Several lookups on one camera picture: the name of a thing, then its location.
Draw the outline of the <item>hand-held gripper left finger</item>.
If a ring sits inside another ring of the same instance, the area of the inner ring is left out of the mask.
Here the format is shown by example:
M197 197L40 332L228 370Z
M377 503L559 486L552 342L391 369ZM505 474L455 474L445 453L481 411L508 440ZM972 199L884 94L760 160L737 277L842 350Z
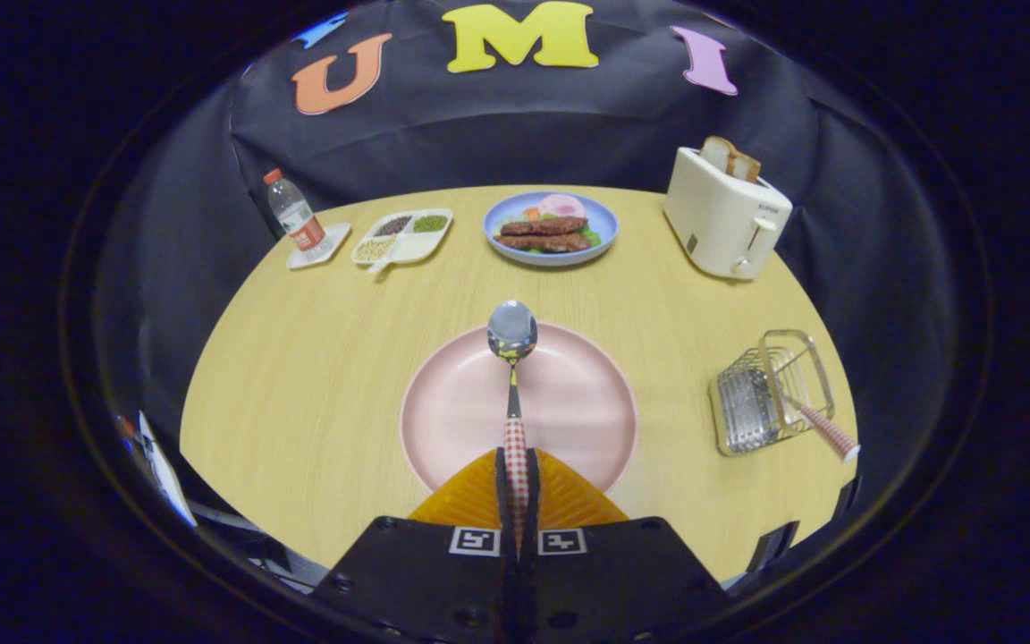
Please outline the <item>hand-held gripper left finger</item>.
M380 641L515 641L516 531L503 448L490 465L484 489L497 510L497 529L377 517L312 599L359 621Z

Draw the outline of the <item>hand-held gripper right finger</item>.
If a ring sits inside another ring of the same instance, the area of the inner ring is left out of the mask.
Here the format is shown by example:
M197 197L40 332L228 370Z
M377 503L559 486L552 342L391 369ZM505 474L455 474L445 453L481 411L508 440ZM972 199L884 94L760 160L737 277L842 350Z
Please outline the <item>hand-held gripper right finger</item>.
M662 518L540 529L546 493L539 457L526 453L530 490L519 550L524 643L671 643L735 603Z

